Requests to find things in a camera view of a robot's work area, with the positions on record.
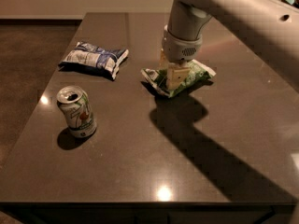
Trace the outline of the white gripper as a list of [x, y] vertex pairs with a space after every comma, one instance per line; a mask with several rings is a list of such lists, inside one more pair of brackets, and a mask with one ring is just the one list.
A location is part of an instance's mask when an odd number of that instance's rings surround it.
[[176, 38], [168, 31], [167, 25], [164, 27], [159, 68], [167, 69], [166, 87], [169, 90], [175, 90], [186, 79], [190, 68], [185, 62], [195, 57], [202, 41], [201, 36], [194, 41]]

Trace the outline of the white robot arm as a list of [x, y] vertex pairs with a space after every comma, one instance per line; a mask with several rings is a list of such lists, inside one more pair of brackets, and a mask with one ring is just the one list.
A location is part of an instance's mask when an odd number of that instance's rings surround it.
[[171, 63], [192, 60], [215, 18], [299, 90], [299, 10], [278, 0], [174, 0], [162, 41]]

